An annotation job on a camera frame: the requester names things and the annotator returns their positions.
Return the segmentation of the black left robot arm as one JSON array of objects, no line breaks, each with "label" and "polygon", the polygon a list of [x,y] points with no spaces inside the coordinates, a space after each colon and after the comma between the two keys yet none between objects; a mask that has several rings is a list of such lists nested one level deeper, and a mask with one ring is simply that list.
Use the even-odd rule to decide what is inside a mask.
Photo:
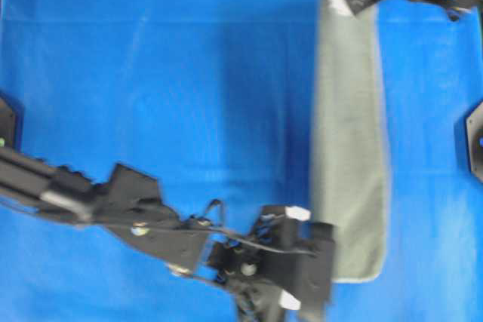
[{"label": "black left robot arm", "polygon": [[331,297],[336,244],[331,224],[302,207],[266,205],[240,235],[206,214],[182,219],[162,201],[158,181],[123,164],[105,183],[52,167],[7,146],[1,149],[1,194],[9,207],[65,225],[99,226],[135,250],[196,279],[212,268],[213,287],[235,300],[240,321],[321,321]]}]

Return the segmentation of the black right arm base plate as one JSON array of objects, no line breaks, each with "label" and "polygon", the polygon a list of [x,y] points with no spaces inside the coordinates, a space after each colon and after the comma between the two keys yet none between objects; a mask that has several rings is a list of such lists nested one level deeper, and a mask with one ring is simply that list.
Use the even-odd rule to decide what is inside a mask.
[{"label": "black right arm base plate", "polygon": [[458,170],[482,184],[482,100],[473,103],[454,124]]}]

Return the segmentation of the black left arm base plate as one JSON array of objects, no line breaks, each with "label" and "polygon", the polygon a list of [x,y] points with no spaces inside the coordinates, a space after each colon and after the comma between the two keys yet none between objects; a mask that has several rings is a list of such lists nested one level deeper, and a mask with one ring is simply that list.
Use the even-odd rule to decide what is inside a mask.
[{"label": "black left arm base plate", "polygon": [[23,136],[23,104],[1,92],[1,147],[20,151]]}]

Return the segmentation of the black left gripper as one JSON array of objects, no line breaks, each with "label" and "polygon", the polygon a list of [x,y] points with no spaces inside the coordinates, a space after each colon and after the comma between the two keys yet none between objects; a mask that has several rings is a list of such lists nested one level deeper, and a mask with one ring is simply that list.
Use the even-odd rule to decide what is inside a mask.
[{"label": "black left gripper", "polygon": [[283,321],[295,311],[300,321],[323,321],[325,306],[303,308],[300,260],[309,252],[310,212],[300,207],[265,206],[242,237],[217,242],[207,265],[215,284],[234,299],[239,321]]}]

